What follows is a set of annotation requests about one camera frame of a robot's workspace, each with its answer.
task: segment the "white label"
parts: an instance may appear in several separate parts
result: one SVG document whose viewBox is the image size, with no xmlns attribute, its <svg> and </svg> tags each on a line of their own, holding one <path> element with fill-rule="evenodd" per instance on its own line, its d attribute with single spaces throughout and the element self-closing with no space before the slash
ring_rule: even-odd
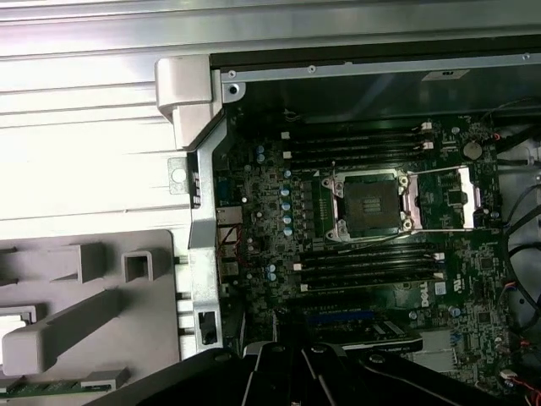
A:
<svg viewBox="0 0 541 406">
<path fill-rule="evenodd" d="M 391 321 L 384 321 L 383 324 L 388 326 L 395 334 L 398 334 L 399 336 L 404 334 L 404 332 L 400 328 L 398 328 L 398 326 L 395 323 Z"/>
<path fill-rule="evenodd" d="M 462 292 L 463 283 L 461 279 L 455 279 L 455 281 L 453 281 L 453 289 L 455 290 L 455 292 L 458 292 L 458 293 Z"/>
<path fill-rule="evenodd" d="M 427 282 L 423 282 L 420 285 L 421 288 L 421 307 L 429 307 L 429 284 Z"/>
<path fill-rule="evenodd" d="M 436 296 L 447 294 L 447 287 L 445 286 L 445 282 L 436 282 L 434 284 L 434 288 L 436 291 Z"/>
<path fill-rule="evenodd" d="M 423 82 L 426 80 L 456 80 L 467 74 L 470 69 L 456 69 L 456 70 L 438 70 L 435 72 L 429 72 L 423 77 Z"/>
<path fill-rule="evenodd" d="M 379 333 L 381 334 L 382 336 L 385 335 L 385 330 L 383 328 L 381 328 L 380 326 L 378 326 L 377 324 L 374 324 L 374 329 Z"/>
</svg>

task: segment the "capacitor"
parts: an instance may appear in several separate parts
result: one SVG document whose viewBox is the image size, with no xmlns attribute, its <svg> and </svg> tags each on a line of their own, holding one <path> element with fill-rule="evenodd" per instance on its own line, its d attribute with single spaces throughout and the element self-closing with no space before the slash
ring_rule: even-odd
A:
<svg viewBox="0 0 541 406">
<path fill-rule="evenodd" d="M 458 317 L 461 314 L 461 311 L 457 307 L 451 306 L 449 308 L 449 314 L 453 317 Z"/>
</svg>

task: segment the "red wire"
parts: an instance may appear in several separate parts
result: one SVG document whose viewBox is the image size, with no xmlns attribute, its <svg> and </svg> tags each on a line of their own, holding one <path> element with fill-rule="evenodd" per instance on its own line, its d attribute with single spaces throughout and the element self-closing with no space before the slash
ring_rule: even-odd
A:
<svg viewBox="0 0 541 406">
<path fill-rule="evenodd" d="M 541 392 L 540 392 L 538 389 L 532 387 L 531 385 L 528 385 L 526 382 L 521 381 L 521 380 L 516 379 L 516 378 L 511 378 L 511 380 L 512 380 L 513 382 L 515 382 L 517 385 L 521 385 L 521 386 L 523 386 L 523 387 L 527 387 L 530 391 L 536 392 L 536 393 L 538 394 L 538 397 L 541 395 Z"/>
</svg>

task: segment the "connector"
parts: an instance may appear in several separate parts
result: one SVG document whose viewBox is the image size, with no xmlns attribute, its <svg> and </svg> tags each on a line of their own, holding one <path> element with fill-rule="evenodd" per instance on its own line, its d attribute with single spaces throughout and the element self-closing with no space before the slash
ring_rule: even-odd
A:
<svg viewBox="0 0 541 406">
<path fill-rule="evenodd" d="M 501 370 L 500 376 L 504 378 L 506 381 L 516 378 L 516 372 L 513 372 L 512 370 Z"/>
</svg>

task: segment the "black cable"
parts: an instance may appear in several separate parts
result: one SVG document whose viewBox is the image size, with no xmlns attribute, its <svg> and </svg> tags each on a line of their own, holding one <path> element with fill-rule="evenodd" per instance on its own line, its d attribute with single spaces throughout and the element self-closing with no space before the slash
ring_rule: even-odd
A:
<svg viewBox="0 0 541 406">
<path fill-rule="evenodd" d="M 483 114 L 483 116 L 481 116 L 481 118 L 479 119 L 479 122 L 482 123 L 487 117 L 491 117 L 493 113 L 501 110 L 502 108 L 514 106 L 523 102 L 535 102 L 536 104 L 541 104 L 541 98 L 537 96 L 525 96 L 520 99 L 511 100 L 509 102 L 500 104 L 498 107 L 493 108 L 492 110 L 488 110 L 485 114 Z"/>
<path fill-rule="evenodd" d="M 511 134 L 505 138 L 499 138 L 498 140 L 490 139 L 490 142 L 495 142 L 496 152 L 498 154 L 508 151 L 511 148 L 521 144 L 526 140 L 530 140 L 534 137 L 537 137 L 541 132 L 541 125 L 535 124 L 532 125 L 518 133 Z"/>
<path fill-rule="evenodd" d="M 531 249 L 536 249 L 536 250 L 541 251 L 541 242 L 518 245 L 517 247 L 509 251 L 509 256 L 512 258 L 515 254 L 518 254 L 521 251 L 531 250 Z"/>
<path fill-rule="evenodd" d="M 535 217 L 541 215 L 541 206 L 537 206 L 533 208 L 531 211 L 529 211 L 524 217 L 520 218 L 515 224 L 513 224 L 505 233 L 504 233 L 504 240 L 503 240 L 503 257 L 504 257 L 504 263 L 507 268 L 507 271 L 511 275 L 511 279 L 515 281 L 516 288 L 518 291 L 522 294 L 524 299 L 528 302 L 530 306 L 535 310 L 535 314 L 537 317 L 541 316 L 541 307 L 539 307 L 536 300 L 533 299 L 533 297 L 530 295 L 530 293 L 524 288 L 524 286 L 520 283 L 518 280 L 518 277 L 516 276 L 515 269 L 513 268 L 513 264 L 511 264 L 511 256 L 509 252 L 509 238 L 510 236 L 519 228 L 523 227 L 528 222 L 532 221 Z"/>
<path fill-rule="evenodd" d="M 518 209 L 518 206 L 521 204 L 521 202 L 528 196 L 532 190 L 535 189 L 541 189 L 541 184 L 534 184 L 532 186 L 528 186 L 521 194 L 518 196 L 518 199 L 516 199 L 515 204 L 511 208 L 511 211 L 509 211 L 509 216 L 507 217 L 507 223 L 511 222 L 513 215 L 515 214 L 516 209 Z"/>
<path fill-rule="evenodd" d="M 499 159 L 498 165 L 503 167 L 541 167 L 540 161 L 530 163 L 528 159 Z"/>
<path fill-rule="evenodd" d="M 510 256 L 510 258 L 512 258 L 514 255 L 516 255 L 519 252 L 524 251 L 524 250 L 539 250 L 539 251 L 541 251 L 541 242 L 518 245 L 517 247 L 515 247 L 511 251 L 509 251 L 509 256 Z M 499 302 L 502 300 L 502 297 L 503 297 L 504 293 L 505 293 L 505 290 L 502 291 Z M 538 296 L 537 304 L 538 304 L 539 307 L 541 307 L 541 294 Z M 516 332 L 524 333 L 526 330 L 529 330 L 530 328 L 532 328 L 533 326 L 538 324 L 538 321 L 539 321 L 539 315 L 538 315 L 538 313 L 534 313 L 532 318 L 525 325 L 520 326 L 519 328 L 517 328 Z"/>
</svg>

